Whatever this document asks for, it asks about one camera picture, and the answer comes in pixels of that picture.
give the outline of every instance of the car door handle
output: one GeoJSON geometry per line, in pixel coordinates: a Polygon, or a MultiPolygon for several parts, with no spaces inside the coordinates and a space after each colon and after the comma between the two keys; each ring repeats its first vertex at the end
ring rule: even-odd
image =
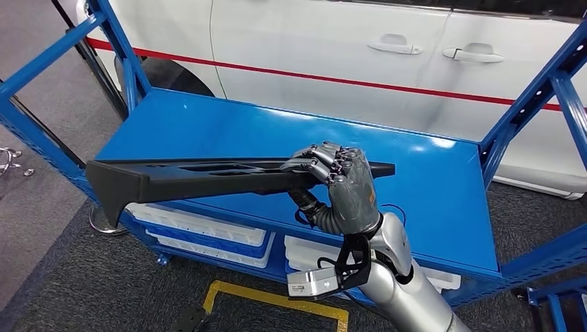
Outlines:
{"type": "Polygon", "coordinates": [[[409,54],[409,55],[420,54],[424,50],[421,46],[414,45],[414,44],[398,45],[398,44],[373,43],[373,44],[368,44],[368,46],[375,49],[375,50],[382,50],[383,52],[409,54]]]}
{"type": "Polygon", "coordinates": [[[503,57],[499,54],[484,54],[484,53],[475,53],[475,52],[468,52],[461,48],[447,48],[446,50],[442,51],[442,54],[445,57],[450,57],[453,60],[457,61],[471,61],[471,62],[484,62],[484,63],[492,63],[492,62],[502,62],[503,57]]]}
{"type": "Polygon", "coordinates": [[[409,55],[420,54],[424,50],[421,46],[408,44],[408,40],[405,36],[396,35],[394,33],[385,34],[377,41],[367,44],[367,46],[375,50],[382,50],[383,52],[409,55]]]}

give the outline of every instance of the blue shelf cart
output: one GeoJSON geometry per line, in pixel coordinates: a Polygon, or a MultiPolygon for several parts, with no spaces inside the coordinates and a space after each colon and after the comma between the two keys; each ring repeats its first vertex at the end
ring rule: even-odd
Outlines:
{"type": "Polygon", "coordinates": [[[527,289],[527,299],[530,305],[548,304],[552,322],[557,332],[567,331],[567,323],[561,306],[561,299],[565,298],[571,298],[577,303],[578,314],[582,323],[582,329],[576,324],[569,326],[572,327],[571,331],[587,331],[587,308],[585,306],[586,302],[583,300],[584,296],[587,296],[587,277],[559,282],[540,289],[527,289]]]}
{"type": "MultiPolygon", "coordinates": [[[[68,49],[101,27],[122,60],[129,117],[96,156],[100,160],[283,157],[315,142],[360,147],[370,160],[394,163],[397,174],[375,181],[378,201],[402,207],[421,265],[470,279],[443,296],[452,306],[520,286],[587,261],[587,224],[505,264],[498,262],[485,191],[511,139],[555,94],[587,165],[587,115],[570,78],[587,61],[581,23],[480,142],[285,111],[151,87],[107,0],[89,0],[91,14],[0,85],[0,122],[63,176],[96,200],[79,160],[18,102],[15,94],[68,49]]],[[[314,194],[327,199],[325,188],[314,194]]],[[[165,204],[277,233],[266,268],[253,268],[159,244],[129,214],[123,223],[161,263],[174,255],[284,282],[283,236],[339,246],[342,238],[295,221],[286,195],[240,194],[165,204]]]]}

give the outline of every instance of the white car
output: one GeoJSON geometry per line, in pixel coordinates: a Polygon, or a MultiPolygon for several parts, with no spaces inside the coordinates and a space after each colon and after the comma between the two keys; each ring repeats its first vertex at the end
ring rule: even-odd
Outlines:
{"type": "MultiPolygon", "coordinates": [[[[177,63],[192,92],[470,140],[573,32],[586,5],[568,2],[110,1],[136,54],[177,63]]],[[[105,36],[89,37],[118,82],[105,36]]],[[[587,100],[586,72],[574,83],[587,100]]],[[[545,108],[495,179],[578,198],[587,172],[556,98],[545,108]]]]}

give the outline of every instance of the white plastic bin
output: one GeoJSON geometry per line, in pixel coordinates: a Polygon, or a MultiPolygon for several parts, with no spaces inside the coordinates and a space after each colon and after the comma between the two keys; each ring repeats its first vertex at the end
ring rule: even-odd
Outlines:
{"type": "Polygon", "coordinates": [[[159,204],[130,203],[126,208],[135,218],[148,223],[204,234],[248,246],[261,246],[265,240],[266,230],[237,225],[159,204]]]}
{"type": "Polygon", "coordinates": [[[178,239],[173,239],[171,237],[164,237],[163,235],[153,234],[151,232],[146,232],[147,234],[156,237],[160,244],[168,247],[173,247],[177,249],[182,249],[189,252],[195,252],[200,255],[216,257],[220,259],[224,259],[226,261],[234,261],[236,263],[241,263],[249,266],[255,266],[257,268],[265,268],[267,267],[267,262],[269,261],[269,254],[271,253],[271,247],[273,246],[273,240],[275,239],[275,233],[271,233],[269,235],[269,242],[267,244],[267,249],[265,250],[265,255],[263,257],[256,259],[253,257],[240,255],[234,252],[229,252],[225,250],[220,250],[216,248],[206,247],[199,245],[197,243],[182,241],[178,239]]]}
{"type": "MultiPolygon", "coordinates": [[[[289,261],[289,267],[294,270],[311,270],[317,268],[317,261],[320,257],[327,257],[334,261],[338,257],[340,248],[316,243],[296,237],[285,236],[285,257],[289,261]]],[[[354,261],[349,257],[349,264],[354,261]]],[[[446,273],[431,268],[422,268],[428,280],[434,285],[437,291],[442,289],[458,289],[460,287],[460,276],[446,273]]]]}

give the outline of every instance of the tire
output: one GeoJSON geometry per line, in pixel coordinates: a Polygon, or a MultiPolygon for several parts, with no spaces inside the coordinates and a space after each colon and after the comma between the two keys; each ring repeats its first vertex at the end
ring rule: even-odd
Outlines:
{"type": "MultiPolygon", "coordinates": [[[[124,91],[123,66],[118,58],[114,60],[114,67],[120,87],[124,91]]],[[[214,93],[196,75],[176,62],[148,57],[141,62],[141,67],[152,86],[214,97],[214,93]]]]}

